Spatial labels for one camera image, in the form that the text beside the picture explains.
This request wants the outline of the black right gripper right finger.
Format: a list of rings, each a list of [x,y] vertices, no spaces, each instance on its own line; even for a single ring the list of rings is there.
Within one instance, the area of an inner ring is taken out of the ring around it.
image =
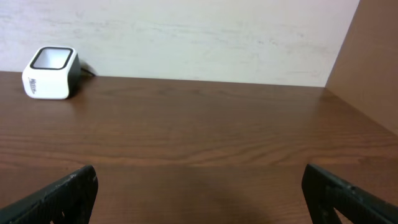
[[[302,191],[313,223],[397,223],[397,207],[315,164],[307,164]]]

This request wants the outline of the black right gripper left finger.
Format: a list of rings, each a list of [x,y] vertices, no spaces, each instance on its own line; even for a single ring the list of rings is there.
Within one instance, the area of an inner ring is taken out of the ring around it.
[[[1,209],[1,223],[88,224],[98,193],[92,165],[66,175],[52,184]]]

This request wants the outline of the white barcode scanner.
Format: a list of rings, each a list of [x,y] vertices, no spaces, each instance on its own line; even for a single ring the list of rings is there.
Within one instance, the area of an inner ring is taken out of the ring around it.
[[[22,72],[27,96],[41,100],[64,100],[72,95],[81,78],[78,52],[71,47],[40,48]]]

